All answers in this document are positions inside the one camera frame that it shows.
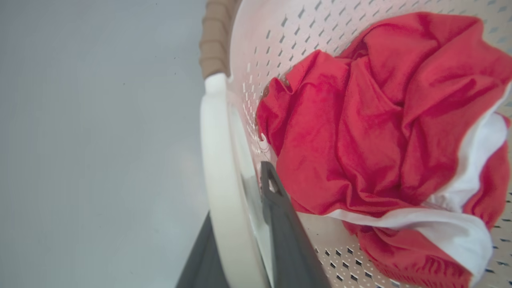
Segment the red cloth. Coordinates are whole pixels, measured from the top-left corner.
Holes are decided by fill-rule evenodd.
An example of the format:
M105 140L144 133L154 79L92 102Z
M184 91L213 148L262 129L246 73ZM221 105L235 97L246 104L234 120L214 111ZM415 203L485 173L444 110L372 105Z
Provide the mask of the red cloth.
M419 206L448 183L465 133L512 78L512 58L486 44L482 31L475 17L407 14L372 25L338 57L313 52L287 83L272 79L257 122L295 209L381 217ZM503 145L464 212L492 227L508 177ZM389 277L468 285L471 274L419 232L346 227Z

